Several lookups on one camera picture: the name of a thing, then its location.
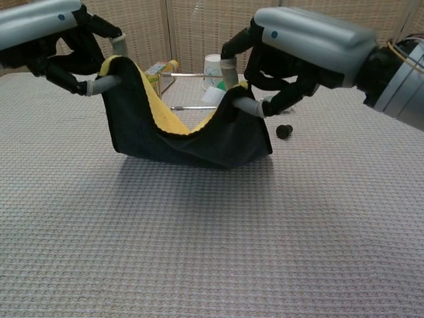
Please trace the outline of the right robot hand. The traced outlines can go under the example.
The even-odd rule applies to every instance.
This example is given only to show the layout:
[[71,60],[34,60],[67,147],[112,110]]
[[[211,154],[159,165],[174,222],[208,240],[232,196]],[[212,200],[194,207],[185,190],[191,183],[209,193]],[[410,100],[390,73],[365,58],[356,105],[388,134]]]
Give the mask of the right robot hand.
[[222,45],[220,65],[225,85],[232,89],[237,84],[237,55],[250,51],[244,78],[277,94],[262,101],[237,97],[233,105],[265,118],[313,96],[321,86],[356,86],[362,67],[377,49],[375,32],[367,27],[299,7],[265,7]]

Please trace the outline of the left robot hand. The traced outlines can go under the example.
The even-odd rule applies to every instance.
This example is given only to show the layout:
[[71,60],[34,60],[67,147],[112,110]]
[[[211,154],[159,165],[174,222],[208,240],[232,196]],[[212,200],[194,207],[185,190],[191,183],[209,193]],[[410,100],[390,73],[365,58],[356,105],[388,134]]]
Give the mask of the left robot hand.
[[96,40],[128,54],[122,30],[87,10],[82,1],[35,1],[1,11],[1,70],[26,67],[35,77],[81,96],[106,92],[121,83],[102,75],[105,57]]

